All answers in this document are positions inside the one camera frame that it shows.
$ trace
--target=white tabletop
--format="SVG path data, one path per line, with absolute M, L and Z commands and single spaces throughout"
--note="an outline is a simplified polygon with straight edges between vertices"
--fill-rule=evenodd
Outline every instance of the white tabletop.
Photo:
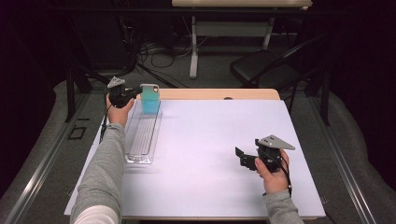
M 172 0 L 174 7 L 310 7 L 311 0 Z
M 270 134 L 296 147 L 287 153 L 292 199 L 300 216 L 325 216 L 283 101 L 162 100 L 161 107 L 163 118 L 153 163 L 125 166 L 124 217 L 265 219 L 262 179 L 240 166 L 234 148 L 257 155 L 254 139 Z M 98 136 L 99 132 L 86 165 L 97 148 Z M 70 215 L 76 197 L 75 190 L 66 215 Z

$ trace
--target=clear plastic box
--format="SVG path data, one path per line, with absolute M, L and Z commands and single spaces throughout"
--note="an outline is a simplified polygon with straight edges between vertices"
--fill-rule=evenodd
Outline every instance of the clear plastic box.
M 157 113 L 145 114 L 142 101 L 135 101 L 125 132 L 125 159 L 128 163 L 152 163 L 163 117 L 161 102 L 158 101 L 157 105 Z

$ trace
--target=gray long-sleeve shirt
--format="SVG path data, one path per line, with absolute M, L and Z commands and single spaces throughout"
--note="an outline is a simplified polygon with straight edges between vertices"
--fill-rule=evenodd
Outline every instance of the gray long-sleeve shirt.
M 107 125 L 104 139 L 96 149 L 78 187 L 78 197 L 72 209 L 70 223 L 75 223 L 81 213 L 98 205 L 111 208 L 117 214 L 118 221 L 121 221 L 124 139 L 125 133 L 121 125 Z M 264 198 L 272 224 L 303 223 L 287 190 L 268 194 Z M 87 220 L 99 223 L 95 216 L 88 216 Z

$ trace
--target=table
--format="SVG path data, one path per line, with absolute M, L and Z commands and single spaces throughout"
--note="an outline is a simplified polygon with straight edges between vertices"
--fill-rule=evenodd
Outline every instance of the table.
M 300 216 L 325 216 L 288 110 L 275 90 L 163 89 L 160 96 L 163 118 L 153 163 L 125 164 L 123 217 L 266 219 L 262 180 L 239 165 L 234 148 L 254 155 L 254 138 L 270 134 L 296 147 L 288 154 L 292 199 Z M 235 100 L 222 100 L 225 97 Z M 85 167 L 98 146 L 98 137 L 99 132 Z M 66 215 L 76 197 L 75 190 Z
M 174 7 L 310 7 L 311 0 L 172 0 Z M 274 18 L 268 21 L 197 21 L 192 16 L 191 23 L 191 67 L 190 78 L 197 78 L 198 35 L 214 36 L 263 36 L 262 48 L 267 49 L 274 26 Z

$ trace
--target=person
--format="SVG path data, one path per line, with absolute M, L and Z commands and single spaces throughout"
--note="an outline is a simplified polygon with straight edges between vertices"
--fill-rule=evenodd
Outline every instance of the person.
M 78 186 L 70 223 L 113 224 L 121 221 L 124 128 L 134 99 L 125 107 L 116 108 L 111 105 L 107 96 L 106 105 L 109 124 L 103 141 L 96 149 Z M 281 156 L 284 158 L 282 165 L 287 169 L 289 157 L 284 150 L 281 150 Z M 255 164 L 264 181 L 264 198 L 271 223 L 303 223 L 290 198 L 285 174 L 280 169 L 270 173 L 260 159 L 256 159 Z
M 280 149 L 280 155 L 283 158 L 282 166 L 288 171 L 289 157 L 283 149 Z M 298 215 L 298 209 L 290 197 L 286 174 L 281 169 L 270 173 L 264 162 L 259 158 L 256 158 L 255 164 L 257 173 L 263 178 L 265 189 L 264 199 L 271 224 L 304 223 Z

